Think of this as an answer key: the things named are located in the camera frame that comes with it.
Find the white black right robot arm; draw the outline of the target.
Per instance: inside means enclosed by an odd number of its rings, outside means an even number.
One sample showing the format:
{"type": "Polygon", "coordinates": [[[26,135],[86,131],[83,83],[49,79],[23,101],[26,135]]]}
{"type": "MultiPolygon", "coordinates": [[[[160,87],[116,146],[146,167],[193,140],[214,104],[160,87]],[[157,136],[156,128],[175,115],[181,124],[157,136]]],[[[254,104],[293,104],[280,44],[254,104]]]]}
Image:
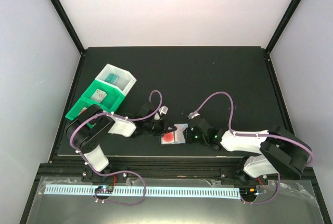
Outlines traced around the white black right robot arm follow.
{"type": "Polygon", "coordinates": [[[313,157],[307,144],[279,126],[259,132],[231,131],[216,129],[196,116],[182,133],[188,144],[199,142],[216,151],[251,153],[236,171],[238,181],[243,184],[275,173],[299,180],[313,157]]]}

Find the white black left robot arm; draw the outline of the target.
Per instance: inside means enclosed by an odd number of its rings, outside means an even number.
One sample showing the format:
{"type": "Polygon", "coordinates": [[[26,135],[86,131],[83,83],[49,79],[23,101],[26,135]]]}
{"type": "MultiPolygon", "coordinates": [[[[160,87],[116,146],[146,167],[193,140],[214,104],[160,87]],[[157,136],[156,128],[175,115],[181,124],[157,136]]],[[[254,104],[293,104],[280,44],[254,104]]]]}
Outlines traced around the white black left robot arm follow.
{"type": "Polygon", "coordinates": [[[165,106],[157,107],[146,102],[134,115],[122,117],[115,113],[106,114],[100,106],[93,104],[69,122],[65,133],[71,147],[94,170],[94,177],[105,182],[111,178],[112,170],[100,146],[102,138],[108,134],[136,138],[145,133],[163,137],[177,130],[167,120],[167,111],[165,106]]]}

